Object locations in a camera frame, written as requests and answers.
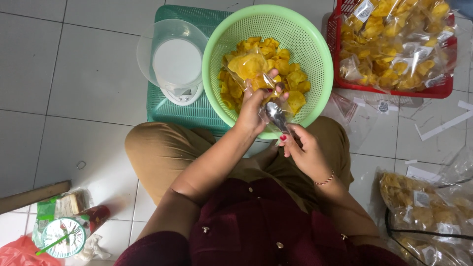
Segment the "woman's left hand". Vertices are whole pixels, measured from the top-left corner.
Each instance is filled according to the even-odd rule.
[[[277,69],[272,69],[268,75],[274,78],[278,75]],[[282,92],[284,84],[276,84],[276,90]],[[252,88],[245,90],[245,96],[243,98],[243,104],[240,111],[240,115],[235,123],[235,128],[244,131],[251,137],[256,138],[266,127],[266,122],[259,116],[261,102],[269,97],[271,93],[274,93],[273,89],[258,89],[253,92]]]

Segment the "maroon top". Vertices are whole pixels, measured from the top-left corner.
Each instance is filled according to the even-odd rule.
[[[271,178],[227,179],[202,207],[189,241],[175,232],[153,233],[115,265],[407,266],[388,250],[343,240],[326,216],[301,211]]]

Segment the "white cloth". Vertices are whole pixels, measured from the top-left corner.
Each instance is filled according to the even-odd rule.
[[[97,255],[101,259],[107,259],[111,255],[103,252],[100,247],[98,246],[98,241],[101,240],[102,237],[96,234],[91,235],[87,240],[84,248],[76,255],[74,258],[81,259],[83,261],[90,261]]]

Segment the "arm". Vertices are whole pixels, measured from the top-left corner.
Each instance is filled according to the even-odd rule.
[[[380,239],[379,230],[373,220],[336,176],[322,186],[316,184],[328,180],[332,170],[325,162],[317,139],[298,124],[291,124],[290,128],[300,138],[302,148],[286,134],[286,138],[281,139],[284,139],[281,145],[284,146],[285,156],[292,156],[297,167],[314,181],[320,211],[328,216],[337,230],[347,235],[353,244],[371,244],[387,248]]]
[[[137,240],[159,231],[177,232],[187,239],[199,219],[200,207],[227,178],[266,124],[258,110],[270,90],[245,93],[238,120],[217,143],[174,180]]]

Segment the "red plastic basket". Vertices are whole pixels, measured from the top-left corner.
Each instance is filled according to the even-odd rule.
[[[375,89],[370,86],[361,86],[347,83],[344,79],[340,77],[340,29],[342,27],[342,16],[341,14],[347,14],[348,16],[353,12],[355,5],[358,3],[358,0],[337,0],[337,7],[333,11],[332,15],[329,17],[327,22],[327,44],[332,54],[333,59],[333,69],[334,69],[334,83],[337,84],[340,88],[345,89],[355,89],[362,91],[370,91],[377,93],[384,93],[378,89]],[[455,17],[452,15],[449,17],[449,24],[455,23]],[[456,38],[452,37],[448,40],[447,46],[456,45]],[[437,98],[443,99],[447,98],[453,90],[453,77],[448,76],[442,80],[437,86],[427,88],[423,91],[411,92],[411,91],[398,91],[392,90],[392,95],[408,96],[408,97],[421,97],[421,98]]]

